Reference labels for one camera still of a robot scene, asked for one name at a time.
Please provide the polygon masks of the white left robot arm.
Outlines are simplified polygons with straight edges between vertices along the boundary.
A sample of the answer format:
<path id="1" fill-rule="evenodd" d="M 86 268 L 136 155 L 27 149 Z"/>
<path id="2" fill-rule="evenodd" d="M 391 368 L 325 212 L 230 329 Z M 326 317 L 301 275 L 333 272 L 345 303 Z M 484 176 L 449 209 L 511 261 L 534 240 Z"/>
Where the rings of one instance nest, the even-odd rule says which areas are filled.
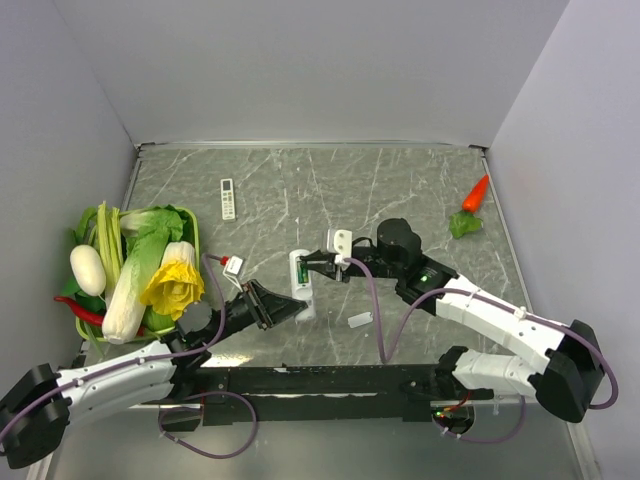
<path id="1" fill-rule="evenodd" d="M 250 280 L 206 326 L 175 330 L 142 348 L 100 364 L 54 371 L 41 364 L 27 371 L 1 400 L 1 456 L 12 469 L 28 467 L 54 452 L 73 427 L 131 406 L 163 399 L 184 402 L 198 387 L 195 373 L 211 348 L 247 327 L 270 329 L 304 311 L 303 300 L 273 293 Z"/>

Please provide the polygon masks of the white battery cover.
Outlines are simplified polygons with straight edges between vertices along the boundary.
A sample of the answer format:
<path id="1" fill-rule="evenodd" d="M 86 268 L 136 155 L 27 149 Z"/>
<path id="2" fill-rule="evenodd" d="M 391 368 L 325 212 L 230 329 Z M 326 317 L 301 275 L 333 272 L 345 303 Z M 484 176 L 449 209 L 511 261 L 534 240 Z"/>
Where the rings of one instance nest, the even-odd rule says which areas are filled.
<path id="1" fill-rule="evenodd" d="M 351 316 L 347 319 L 348 326 L 351 329 L 363 327 L 373 322 L 373 314 L 371 312 L 365 312 L 358 315 Z"/>

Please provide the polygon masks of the green battery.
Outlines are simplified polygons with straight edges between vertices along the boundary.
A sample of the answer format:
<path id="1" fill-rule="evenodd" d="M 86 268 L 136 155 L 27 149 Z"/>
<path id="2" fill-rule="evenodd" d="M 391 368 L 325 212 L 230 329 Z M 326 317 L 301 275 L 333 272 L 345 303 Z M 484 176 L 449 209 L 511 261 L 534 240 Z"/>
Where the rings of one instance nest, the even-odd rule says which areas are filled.
<path id="1" fill-rule="evenodd" d="M 305 287 L 309 282 L 309 276 L 306 269 L 306 266 L 303 264 L 301 260 L 297 261 L 297 282 L 301 287 Z"/>

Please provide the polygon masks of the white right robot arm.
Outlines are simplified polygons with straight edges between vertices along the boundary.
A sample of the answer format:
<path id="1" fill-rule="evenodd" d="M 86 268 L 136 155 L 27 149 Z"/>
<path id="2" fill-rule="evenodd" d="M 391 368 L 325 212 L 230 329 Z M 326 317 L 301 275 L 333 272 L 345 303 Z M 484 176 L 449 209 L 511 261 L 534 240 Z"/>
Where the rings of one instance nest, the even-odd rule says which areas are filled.
<path id="1" fill-rule="evenodd" d="M 375 239 L 331 230 L 324 249 L 289 257 L 294 286 L 309 286 L 313 272 L 341 282 L 355 276 L 393 279 L 396 294 L 411 311 L 456 322 L 506 349 L 495 355 L 451 348 L 436 375 L 438 390 L 448 398 L 476 390 L 520 395 L 571 423 L 597 407 L 593 399 L 607 370 L 591 326 L 537 317 L 482 290 L 426 256 L 420 237 L 403 218 L 383 221 Z"/>

